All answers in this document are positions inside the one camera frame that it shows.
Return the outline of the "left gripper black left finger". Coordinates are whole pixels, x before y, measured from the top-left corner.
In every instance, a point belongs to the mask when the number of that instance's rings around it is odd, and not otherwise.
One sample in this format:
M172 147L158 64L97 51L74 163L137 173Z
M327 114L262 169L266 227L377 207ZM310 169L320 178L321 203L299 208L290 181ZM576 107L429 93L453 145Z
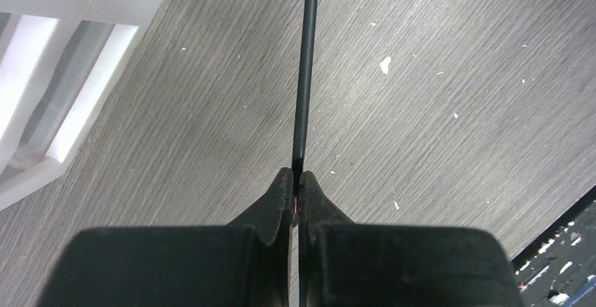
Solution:
M39 306L287 306L293 174L224 226L89 228L60 255Z

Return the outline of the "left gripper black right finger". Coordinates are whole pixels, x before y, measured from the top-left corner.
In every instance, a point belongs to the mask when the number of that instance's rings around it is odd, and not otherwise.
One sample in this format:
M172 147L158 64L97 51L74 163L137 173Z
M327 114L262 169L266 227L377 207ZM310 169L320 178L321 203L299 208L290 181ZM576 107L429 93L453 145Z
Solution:
M475 228L353 222L301 175L301 306L523 306L512 265Z

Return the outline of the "white plastic drawer organizer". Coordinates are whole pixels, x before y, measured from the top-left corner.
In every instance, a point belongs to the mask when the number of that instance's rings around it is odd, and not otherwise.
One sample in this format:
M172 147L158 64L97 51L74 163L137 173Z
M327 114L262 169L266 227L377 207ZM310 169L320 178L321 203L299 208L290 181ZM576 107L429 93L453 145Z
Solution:
M164 0L1 0L1 207L61 177Z

